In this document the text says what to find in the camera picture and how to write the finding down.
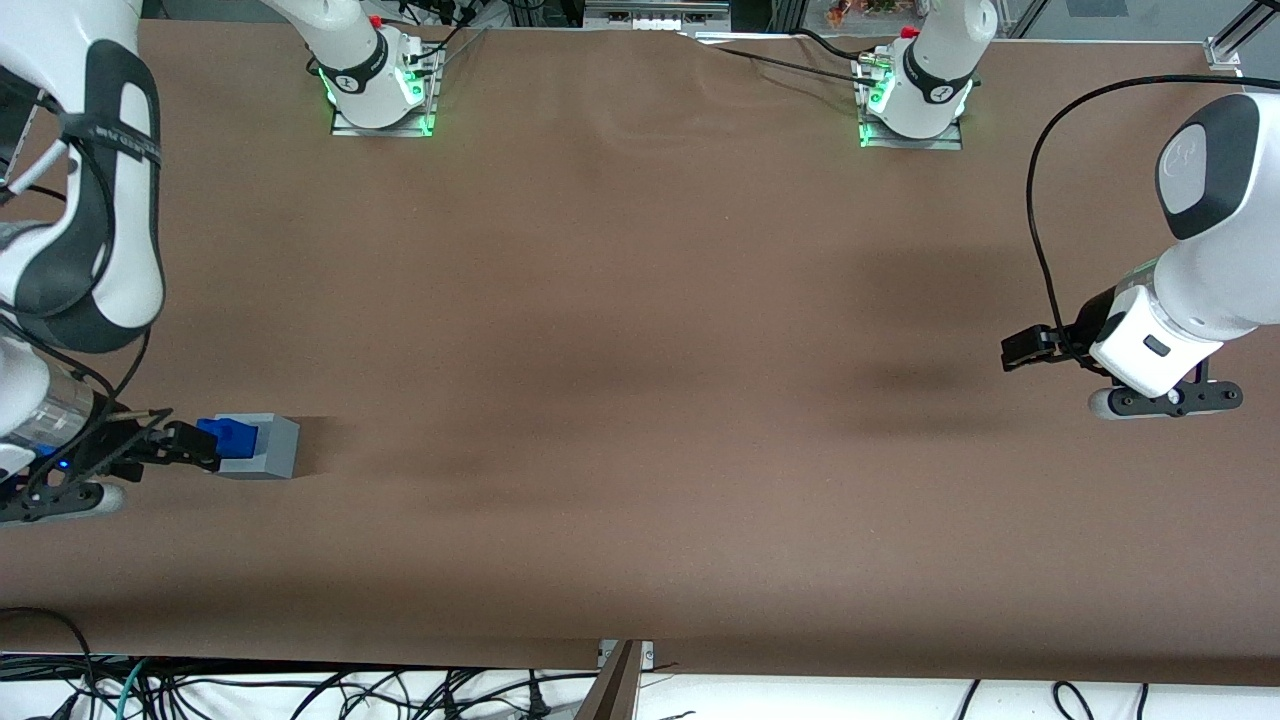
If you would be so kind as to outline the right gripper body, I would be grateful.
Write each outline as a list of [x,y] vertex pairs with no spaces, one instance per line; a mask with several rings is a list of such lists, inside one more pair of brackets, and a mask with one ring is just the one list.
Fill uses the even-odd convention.
[[49,380],[42,389],[4,391],[3,478],[76,439],[90,421],[95,400],[95,391],[82,380]]

